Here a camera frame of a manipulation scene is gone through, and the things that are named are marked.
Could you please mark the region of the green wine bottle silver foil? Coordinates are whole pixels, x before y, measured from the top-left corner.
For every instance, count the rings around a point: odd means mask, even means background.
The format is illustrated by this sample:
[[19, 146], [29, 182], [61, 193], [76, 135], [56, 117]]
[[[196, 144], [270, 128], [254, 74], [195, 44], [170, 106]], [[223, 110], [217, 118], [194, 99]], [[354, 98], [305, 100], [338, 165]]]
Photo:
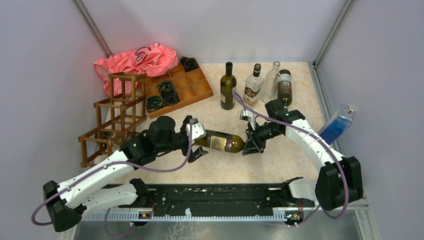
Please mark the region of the green wine bottle silver foil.
[[194, 144], [226, 153], [238, 153], [245, 147], [245, 141], [235, 134], [206, 130], [206, 136], [197, 138]]

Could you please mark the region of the clear glass bottle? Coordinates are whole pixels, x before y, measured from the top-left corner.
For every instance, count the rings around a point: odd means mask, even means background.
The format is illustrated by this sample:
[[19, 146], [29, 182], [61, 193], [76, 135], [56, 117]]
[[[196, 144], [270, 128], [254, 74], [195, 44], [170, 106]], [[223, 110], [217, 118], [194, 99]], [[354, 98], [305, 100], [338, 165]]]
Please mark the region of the clear glass bottle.
[[276, 90], [276, 78], [279, 76], [279, 69], [280, 69], [281, 63], [279, 61], [274, 61], [272, 65], [272, 69], [267, 72], [264, 84], [262, 86], [262, 95], [260, 100], [266, 104], [269, 101], [273, 100], [275, 97], [275, 90]]

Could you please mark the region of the clear liquor bottle brown label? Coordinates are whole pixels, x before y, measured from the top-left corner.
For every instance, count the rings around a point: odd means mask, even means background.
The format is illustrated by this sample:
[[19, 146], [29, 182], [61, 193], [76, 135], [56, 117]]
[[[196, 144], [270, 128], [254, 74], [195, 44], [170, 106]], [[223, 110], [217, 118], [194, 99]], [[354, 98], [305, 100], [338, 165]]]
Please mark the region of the clear liquor bottle brown label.
[[254, 106], [257, 103], [264, 83], [264, 78], [261, 76], [261, 69], [262, 65], [256, 63], [252, 74], [245, 80], [243, 101], [250, 106]]

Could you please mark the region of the green wine bottle black neck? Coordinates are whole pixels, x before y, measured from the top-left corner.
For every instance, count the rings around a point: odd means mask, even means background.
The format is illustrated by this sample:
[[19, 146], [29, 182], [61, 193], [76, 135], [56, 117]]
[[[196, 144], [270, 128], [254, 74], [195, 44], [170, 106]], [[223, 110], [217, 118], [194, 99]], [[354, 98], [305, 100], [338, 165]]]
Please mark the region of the green wine bottle black neck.
[[236, 90], [237, 79], [233, 75], [233, 63], [225, 64], [225, 74], [220, 79], [220, 106], [224, 110], [231, 110], [235, 106], [233, 92]]

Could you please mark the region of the green wine bottle silver neck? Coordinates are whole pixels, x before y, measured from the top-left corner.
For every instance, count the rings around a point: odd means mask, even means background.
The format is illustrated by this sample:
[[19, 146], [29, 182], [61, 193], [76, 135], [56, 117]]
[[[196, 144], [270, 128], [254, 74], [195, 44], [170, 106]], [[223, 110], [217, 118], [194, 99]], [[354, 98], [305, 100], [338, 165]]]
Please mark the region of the green wine bottle silver neck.
[[[130, 139], [132, 139], [134, 137], [137, 137], [139, 134], [140, 133], [137, 132], [137, 131], [130, 131], [130, 132], [128, 132], [128, 133], [125, 134], [124, 141], [126, 142], [126, 141], [128, 141], [128, 140], [130, 140]], [[94, 137], [95, 138], [100, 138], [100, 139], [112, 139], [112, 138], [114, 138], [114, 137], [116, 137], [118, 135], [119, 135], [118, 132], [104, 131], [104, 132], [101, 132], [100, 133], [100, 136], [96, 133], [94, 135]]]

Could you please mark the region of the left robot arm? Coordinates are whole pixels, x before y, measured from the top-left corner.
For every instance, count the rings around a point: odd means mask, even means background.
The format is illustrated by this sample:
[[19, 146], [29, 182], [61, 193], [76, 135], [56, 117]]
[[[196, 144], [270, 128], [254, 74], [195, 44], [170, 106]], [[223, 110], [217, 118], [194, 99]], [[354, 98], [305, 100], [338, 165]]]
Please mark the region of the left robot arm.
[[175, 127], [173, 118], [160, 116], [150, 123], [147, 130], [121, 145], [103, 162], [69, 180], [45, 183], [43, 205], [54, 230], [59, 233], [69, 230], [93, 212], [118, 206], [146, 206], [150, 193], [140, 179], [118, 187], [105, 186], [137, 169], [151, 172], [152, 168], [146, 165], [155, 161], [160, 154], [180, 150], [185, 156], [184, 164], [204, 155], [200, 147], [192, 150], [194, 141], [207, 134], [197, 118], [188, 115], [179, 132], [175, 131]]

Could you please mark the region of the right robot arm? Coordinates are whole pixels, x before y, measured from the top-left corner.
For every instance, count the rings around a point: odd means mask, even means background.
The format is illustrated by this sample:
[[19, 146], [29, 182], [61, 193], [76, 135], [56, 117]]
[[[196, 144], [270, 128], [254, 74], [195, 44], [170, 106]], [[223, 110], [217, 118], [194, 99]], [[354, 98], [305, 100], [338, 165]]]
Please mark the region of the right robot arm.
[[295, 206], [306, 199], [331, 211], [363, 198], [361, 164], [357, 158], [346, 157], [332, 148], [299, 110], [289, 110], [281, 100], [272, 100], [265, 108], [268, 116], [262, 125], [256, 122], [257, 114], [252, 109], [244, 107], [240, 112], [240, 119], [248, 122], [242, 155], [263, 153], [268, 140], [284, 135], [303, 151], [318, 172], [317, 179], [295, 177], [284, 182], [284, 204]]

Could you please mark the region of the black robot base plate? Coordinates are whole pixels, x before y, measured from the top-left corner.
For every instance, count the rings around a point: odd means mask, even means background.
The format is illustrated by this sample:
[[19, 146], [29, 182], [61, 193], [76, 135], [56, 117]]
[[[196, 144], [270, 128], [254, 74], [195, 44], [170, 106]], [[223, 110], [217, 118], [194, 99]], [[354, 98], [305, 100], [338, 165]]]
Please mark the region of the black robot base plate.
[[272, 216], [274, 208], [314, 207], [308, 199], [295, 199], [287, 183], [148, 184], [148, 193], [125, 208], [154, 208], [155, 217]]

